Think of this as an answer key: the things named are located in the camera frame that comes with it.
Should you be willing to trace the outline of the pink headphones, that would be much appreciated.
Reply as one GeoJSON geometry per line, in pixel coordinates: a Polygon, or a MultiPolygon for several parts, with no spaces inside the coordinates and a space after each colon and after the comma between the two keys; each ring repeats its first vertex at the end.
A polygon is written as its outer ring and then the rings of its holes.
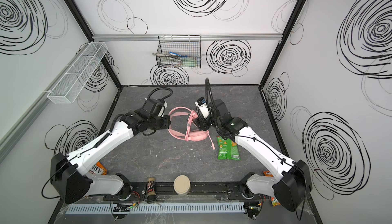
{"type": "Polygon", "coordinates": [[[172,122],[174,117],[187,116],[186,131],[184,133],[174,130],[172,126],[169,127],[168,132],[171,136],[182,141],[200,142],[205,139],[209,139],[211,142],[211,148],[215,150],[215,145],[212,141],[209,131],[199,131],[198,129],[192,130],[192,126],[196,126],[194,120],[198,118],[197,112],[186,108],[184,106],[178,106],[173,108],[169,114],[172,122]]]}

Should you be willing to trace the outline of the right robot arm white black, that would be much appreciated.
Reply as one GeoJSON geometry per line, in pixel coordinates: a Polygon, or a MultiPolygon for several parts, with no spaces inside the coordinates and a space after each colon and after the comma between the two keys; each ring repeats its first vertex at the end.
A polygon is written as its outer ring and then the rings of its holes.
{"type": "Polygon", "coordinates": [[[224,139],[243,147],[261,162],[272,177],[253,174],[245,179],[245,189],[252,195],[264,194],[274,197],[286,210],[294,212],[298,220],[304,213],[306,198],[313,187],[309,166],[303,161],[294,161],[277,151],[241,118],[231,116],[225,103],[214,99],[208,78],[205,79],[205,96],[195,102],[197,127],[201,131],[215,128],[224,139]]]}

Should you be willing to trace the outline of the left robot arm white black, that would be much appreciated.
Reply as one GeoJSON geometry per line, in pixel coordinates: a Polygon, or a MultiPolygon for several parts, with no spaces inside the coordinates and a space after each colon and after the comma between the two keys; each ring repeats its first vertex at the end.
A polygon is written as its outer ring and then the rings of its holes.
{"type": "Polygon", "coordinates": [[[165,100],[172,96],[173,91],[165,87],[169,94],[154,99],[153,94],[160,90],[158,87],[151,91],[141,108],[118,114],[110,129],[85,146],[66,155],[58,153],[52,157],[48,183],[58,192],[58,198],[66,204],[73,204],[86,196],[114,195],[119,200],[127,200],[133,194],[131,183],[123,174],[91,174],[90,169],[133,137],[168,130],[171,122],[170,116],[164,113],[167,107],[165,100]]]}

